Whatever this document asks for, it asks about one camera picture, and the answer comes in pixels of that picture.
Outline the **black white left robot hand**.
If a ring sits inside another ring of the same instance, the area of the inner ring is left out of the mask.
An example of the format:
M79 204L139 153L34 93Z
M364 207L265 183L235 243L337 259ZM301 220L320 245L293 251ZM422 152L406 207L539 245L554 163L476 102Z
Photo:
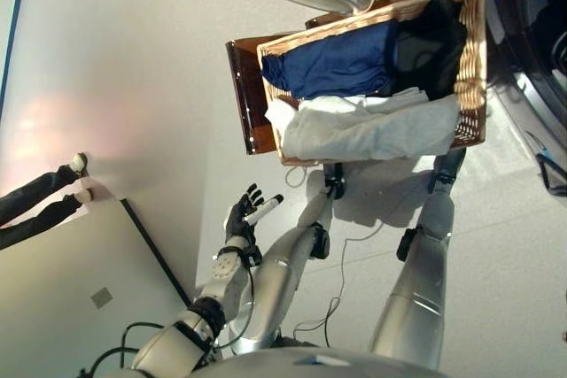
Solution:
M250 185L238 201L229 209L223 223L228 242L232 237L244 238L250 246L256 244L254 229L265 216L284 200L281 194L264 199L256 183Z

